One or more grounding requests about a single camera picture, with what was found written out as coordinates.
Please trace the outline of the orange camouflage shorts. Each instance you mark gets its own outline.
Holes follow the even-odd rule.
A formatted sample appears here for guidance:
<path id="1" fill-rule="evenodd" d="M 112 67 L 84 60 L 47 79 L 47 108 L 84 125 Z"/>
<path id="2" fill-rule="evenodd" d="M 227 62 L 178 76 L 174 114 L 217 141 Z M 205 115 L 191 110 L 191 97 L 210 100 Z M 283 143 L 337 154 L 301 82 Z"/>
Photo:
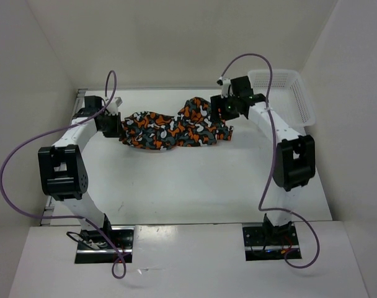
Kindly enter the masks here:
<path id="1" fill-rule="evenodd" d="M 124 145 L 159 151 L 215 145 L 233 136 L 233 127 L 225 121 L 211 121 L 211 104 L 201 97 L 186 101 L 176 115 L 135 112 L 124 118 L 122 129 L 119 141 Z"/>

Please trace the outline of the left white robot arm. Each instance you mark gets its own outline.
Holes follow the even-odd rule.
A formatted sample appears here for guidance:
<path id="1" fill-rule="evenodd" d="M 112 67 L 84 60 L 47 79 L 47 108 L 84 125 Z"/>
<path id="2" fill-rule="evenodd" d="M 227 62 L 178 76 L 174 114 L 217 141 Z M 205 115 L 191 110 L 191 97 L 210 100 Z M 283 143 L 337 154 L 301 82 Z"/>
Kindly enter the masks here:
<path id="1" fill-rule="evenodd" d="M 109 138 L 121 136 L 118 111 L 121 104 L 120 97 L 104 100 L 99 96 L 86 96 L 83 107 L 72 117 L 74 127 L 65 131 L 52 146 L 38 151 L 43 192 L 79 217 L 82 244 L 93 250 L 110 249 L 114 233 L 108 217 L 96 207 L 88 193 L 89 178 L 82 151 L 97 132 Z"/>

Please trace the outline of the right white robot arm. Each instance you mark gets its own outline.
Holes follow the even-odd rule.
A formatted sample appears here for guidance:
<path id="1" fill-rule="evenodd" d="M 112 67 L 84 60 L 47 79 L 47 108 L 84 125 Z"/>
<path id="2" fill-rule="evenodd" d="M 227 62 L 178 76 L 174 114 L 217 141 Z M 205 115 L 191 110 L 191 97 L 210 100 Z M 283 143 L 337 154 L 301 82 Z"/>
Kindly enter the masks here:
<path id="1" fill-rule="evenodd" d="M 253 122 L 272 143 L 272 169 L 267 185 L 278 192 L 264 212 L 262 237 L 276 244 L 292 226 L 293 209 L 303 188 L 316 173 L 315 141 L 291 128 L 270 106 L 268 95 L 254 93 L 247 76 L 220 77 L 221 93 L 211 97 L 211 119 L 232 120 L 243 115 Z"/>

